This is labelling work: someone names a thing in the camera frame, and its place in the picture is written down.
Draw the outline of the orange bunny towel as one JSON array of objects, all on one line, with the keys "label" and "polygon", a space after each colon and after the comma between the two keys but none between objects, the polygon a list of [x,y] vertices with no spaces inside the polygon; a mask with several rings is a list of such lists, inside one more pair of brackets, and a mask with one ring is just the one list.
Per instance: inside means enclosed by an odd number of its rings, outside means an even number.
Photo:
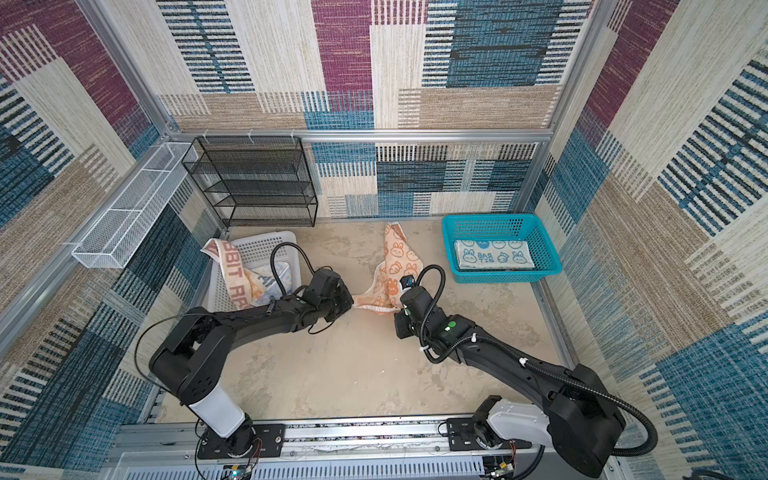
[{"label": "orange bunny towel", "polygon": [[371,287],[353,296],[353,306],[378,314],[396,312],[402,307],[401,278],[409,275],[416,278],[423,268],[422,259],[410,247],[400,223],[389,223],[384,231],[384,260],[375,269]]}]

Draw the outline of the white plastic basket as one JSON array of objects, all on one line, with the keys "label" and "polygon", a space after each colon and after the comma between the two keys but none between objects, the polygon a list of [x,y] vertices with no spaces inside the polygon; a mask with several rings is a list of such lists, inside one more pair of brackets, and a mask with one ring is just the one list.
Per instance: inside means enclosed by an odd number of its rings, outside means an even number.
[{"label": "white plastic basket", "polygon": [[[259,273],[271,275],[269,266],[273,249],[282,242],[296,242],[296,236],[291,231],[263,233],[250,237],[233,240],[243,259],[246,268]],[[288,293],[294,292],[302,284],[299,253],[294,248],[282,247],[275,256],[278,273]],[[211,268],[210,282],[206,297],[205,308],[209,311],[234,311],[236,306],[230,300],[219,265],[214,263]]]}]

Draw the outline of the blue bunny towel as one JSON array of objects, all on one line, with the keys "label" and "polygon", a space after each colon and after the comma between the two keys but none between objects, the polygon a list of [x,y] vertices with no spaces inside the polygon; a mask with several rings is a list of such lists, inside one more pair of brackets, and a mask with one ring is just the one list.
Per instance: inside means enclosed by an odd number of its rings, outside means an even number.
[{"label": "blue bunny towel", "polygon": [[514,240],[455,240],[454,251],[462,270],[532,270],[528,244]]}]

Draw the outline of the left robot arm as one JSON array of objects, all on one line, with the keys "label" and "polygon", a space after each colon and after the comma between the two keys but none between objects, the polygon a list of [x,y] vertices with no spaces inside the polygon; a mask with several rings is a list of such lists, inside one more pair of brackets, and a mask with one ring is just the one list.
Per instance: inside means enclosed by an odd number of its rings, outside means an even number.
[{"label": "left robot arm", "polygon": [[233,312],[196,307],[183,315],[149,361],[150,372],[207,430],[206,445],[230,458],[255,449],[253,421],[221,386],[231,351],[273,335],[332,323],[351,309],[344,282],[330,277],[266,305]]}]

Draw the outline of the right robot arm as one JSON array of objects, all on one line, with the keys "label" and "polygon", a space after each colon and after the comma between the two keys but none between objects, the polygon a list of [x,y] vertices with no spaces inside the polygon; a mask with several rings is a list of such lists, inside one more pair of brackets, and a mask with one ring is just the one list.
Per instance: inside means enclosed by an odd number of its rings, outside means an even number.
[{"label": "right robot arm", "polygon": [[436,359],[479,369],[521,393],[548,419],[545,432],[560,457],[585,476],[600,476],[626,420],[592,370],[539,360],[460,315],[433,313],[425,330],[420,342]]}]

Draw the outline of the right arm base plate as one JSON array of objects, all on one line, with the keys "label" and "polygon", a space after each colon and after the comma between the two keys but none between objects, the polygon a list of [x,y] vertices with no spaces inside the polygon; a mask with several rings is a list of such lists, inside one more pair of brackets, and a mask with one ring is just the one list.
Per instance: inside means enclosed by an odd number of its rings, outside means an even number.
[{"label": "right arm base plate", "polygon": [[512,450],[513,446],[522,449],[533,446],[525,440],[503,440],[488,425],[471,417],[448,418],[437,429],[448,440],[451,451]]}]

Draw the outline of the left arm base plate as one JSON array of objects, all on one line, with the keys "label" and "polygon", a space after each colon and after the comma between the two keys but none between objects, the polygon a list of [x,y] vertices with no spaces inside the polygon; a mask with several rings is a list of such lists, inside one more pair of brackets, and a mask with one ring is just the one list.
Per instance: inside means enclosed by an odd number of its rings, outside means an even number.
[{"label": "left arm base plate", "polygon": [[233,460],[245,462],[281,455],[285,424],[246,424],[230,437],[219,437],[207,427],[196,450],[198,460]]}]

